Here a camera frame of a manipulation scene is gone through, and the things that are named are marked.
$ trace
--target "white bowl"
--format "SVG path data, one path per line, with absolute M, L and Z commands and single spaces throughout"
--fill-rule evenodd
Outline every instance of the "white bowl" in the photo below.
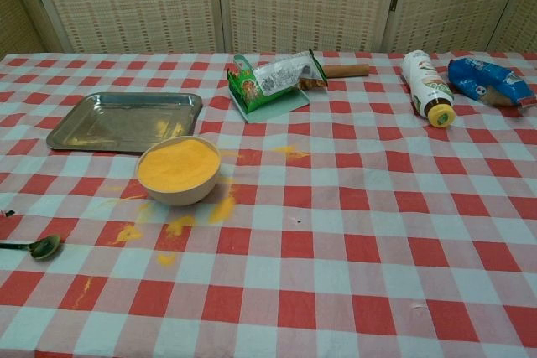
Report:
M 163 192 L 161 190 L 153 189 L 147 186 L 138 176 L 138 169 L 140 168 L 140 164 L 148 155 L 148 153 L 154 150 L 158 150 L 163 147 L 170 146 L 172 144 L 184 142 L 185 140 L 196 140 L 198 142 L 204 143 L 207 147 L 213 150 L 216 153 L 216 155 L 218 155 L 218 168 L 216 169 L 214 174 L 205 182 L 198 184 L 190 189 L 181 190 L 180 192 Z M 145 153 L 142 154 L 142 157 L 140 157 L 140 159 L 138 160 L 138 163 L 136 164 L 136 177 L 138 179 L 138 182 L 148 191 L 151 197 L 153 197 L 155 200 L 158 200 L 161 203 L 164 203 L 166 205 L 191 205 L 203 199 L 205 196 L 209 194 L 209 192 L 211 192 L 212 188 L 215 187 L 216 180 L 218 178 L 218 171 L 220 171 L 221 161 L 222 161 L 222 157 L 220 156 L 220 151 L 218 151 L 218 148 L 216 148 L 216 146 L 213 143 L 205 140 L 203 137 L 197 137 L 197 136 L 174 137 L 168 140 L 164 140 L 161 143 L 155 144 L 153 147 L 151 147 L 149 150 L 147 150 Z

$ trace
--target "wooden handle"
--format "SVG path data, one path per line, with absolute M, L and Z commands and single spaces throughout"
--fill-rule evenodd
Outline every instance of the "wooden handle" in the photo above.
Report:
M 328 65 L 322 69 L 328 79 L 369 75 L 369 65 Z

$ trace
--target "wicker partition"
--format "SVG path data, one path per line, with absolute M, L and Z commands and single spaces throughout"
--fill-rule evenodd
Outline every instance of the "wicker partition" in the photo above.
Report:
M 537 0 L 509 0 L 487 50 L 537 52 Z
M 485 50 L 508 0 L 399 0 L 383 51 Z
M 53 0 L 75 52 L 223 50 L 218 0 Z
M 43 50 L 43 45 L 21 0 L 0 0 L 0 60 L 6 54 Z
M 389 0 L 222 0 L 232 52 L 378 50 Z

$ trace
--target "tray rim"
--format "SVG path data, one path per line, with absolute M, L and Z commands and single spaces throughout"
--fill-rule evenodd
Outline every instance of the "tray rim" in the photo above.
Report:
M 71 115 L 76 113 L 76 110 L 82 105 L 82 103 L 94 96 L 102 96 L 102 95 L 114 95 L 114 96 L 126 96 L 126 95 L 144 95 L 144 96 L 191 96 L 195 99 L 197 99 L 200 103 L 199 108 L 195 108 L 195 114 L 192 119 L 193 123 L 196 123 L 197 117 L 200 115 L 201 108 L 203 107 L 203 100 L 200 96 L 197 94 L 193 94 L 191 92 L 119 92 L 119 91 L 99 91 L 99 92 L 93 92 L 91 94 L 88 94 L 87 96 L 84 96 L 80 101 L 74 105 L 71 110 L 65 115 L 60 123 L 58 123 L 54 129 L 50 131 L 50 133 L 46 137 L 46 145 L 48 148 L 52 150 L 64 150 L 64 151 L 92 151 L 92 152 L 104 152 L 104 153 L 132 153 L 132 154 L 142 154 L 144 151 L 123 151 L 123 150 L 103 150 L 102 148 L 94 148 L 94 147 L 88 147 L 88 146 L 65 146 L 62 143 L 55 142 L 53 140 L 54 135 L 60 130 L 62 123 L 64 121 L 67 121 Z M 189 133 L 186 133 L 186 135 L 191 135 L 194 132 L 194 126 L 192 125 L 192 128 L 190 129 Z

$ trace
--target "metal spoon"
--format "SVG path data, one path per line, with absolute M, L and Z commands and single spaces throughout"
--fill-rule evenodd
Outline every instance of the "metal spoon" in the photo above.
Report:
M 52 256 L 60 246 L 59 235 L 50 235 L 33 243 L 0 243 L 0 249 L 19 249 L 29 251 L 35 260 Z

